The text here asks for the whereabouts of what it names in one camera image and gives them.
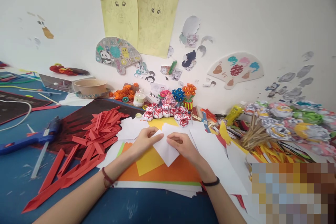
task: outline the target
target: bracelet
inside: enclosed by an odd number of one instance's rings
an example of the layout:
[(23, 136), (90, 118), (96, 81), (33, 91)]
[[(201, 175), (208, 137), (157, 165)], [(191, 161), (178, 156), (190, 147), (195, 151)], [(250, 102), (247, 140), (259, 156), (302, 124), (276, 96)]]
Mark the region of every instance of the bracelet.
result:
[(104, 175), (104, 185), (105, 185), (105, 191), (109, 188), (109, 187), (114, 187), (113, 185), (113, 180), (106, 174), (104, 167), (101, 169)]
[(218, 178), (217, 176), (216, 176), (216, 178), (217, 178), (217, 180), (216, 180), (215, 182), (204, 183), (204, 182), (202, 181), (202, 183), (203, 183), (204, 186), (207, 186), (207, 187), (209, 187), (209, 186), (216, 186), (216, 185), (219, 184), (219, 178)]

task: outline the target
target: panda drawing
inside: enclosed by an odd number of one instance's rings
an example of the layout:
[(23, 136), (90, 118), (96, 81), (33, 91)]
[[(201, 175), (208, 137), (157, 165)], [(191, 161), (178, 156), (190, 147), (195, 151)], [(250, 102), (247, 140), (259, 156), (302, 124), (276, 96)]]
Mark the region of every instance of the panda drawing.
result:
[(112, 64), (111, 55), (108, 52), (101, 50), (99, 53), (102, 58), (101, 61), (103, 64)]

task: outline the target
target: hand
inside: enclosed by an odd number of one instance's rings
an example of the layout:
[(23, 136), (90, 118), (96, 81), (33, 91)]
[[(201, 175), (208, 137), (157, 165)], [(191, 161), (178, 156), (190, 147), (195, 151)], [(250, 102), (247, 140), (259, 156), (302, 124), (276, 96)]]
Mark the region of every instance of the hand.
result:
[(162, 133), (152, 137), (157, 131), (158, 128), (156, 127), (144, 128), (140, 131), (139, 136), (130, 148), (134, 152), (136, 159), (141, 157), (149, 147), (163, 138)]
[(167, 142), (194, 165), (202, 157), (187, 134), (171, 133), (167, 136)]

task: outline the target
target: white cable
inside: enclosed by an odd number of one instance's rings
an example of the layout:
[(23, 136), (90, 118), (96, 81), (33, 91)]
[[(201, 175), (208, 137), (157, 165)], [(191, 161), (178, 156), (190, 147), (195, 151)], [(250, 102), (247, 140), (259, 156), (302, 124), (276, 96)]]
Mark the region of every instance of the white cable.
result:
[(23, 101), (3, 101), (3, 102), (17, 102), (17, 103), (25, 103), (25, 104), (27, 104), (28, 106), (29, 106), (29, 111), (28, 111), (28, 113), (26, 114), (26, 116), (21, 120), (21, 122), (19, 122), (19, 123), (17, 123), (17, 124), (15, 124), (14, 126), (11, 126), (11, 127), (9, 127), (9, 128), (5, 128), (5, 129), (0, 129), (0, 131), (4, 131), (4, 130), (9, 130), (10, 128), (14, 128), (14, 127), (16, 127), (16, 126), (18, 126), (19, 124), (21, 124), (28, 116), (29, 116), (29, 114), (30, 114), (30, 112), (32, 111), (32, 106), (29, 104), (29, 103), (27, 103), (27, 102), (23, 102)]

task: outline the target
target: pen holder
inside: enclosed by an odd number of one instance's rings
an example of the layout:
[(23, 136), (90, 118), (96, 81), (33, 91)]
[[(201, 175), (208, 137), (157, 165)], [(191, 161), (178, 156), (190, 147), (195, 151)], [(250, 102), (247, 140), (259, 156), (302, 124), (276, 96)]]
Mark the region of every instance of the pen holder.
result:
[(193, 109), (193, 101), (192, 100), (184, 100), (183, 107), (185, 107), (188, 111), (192, 111)]

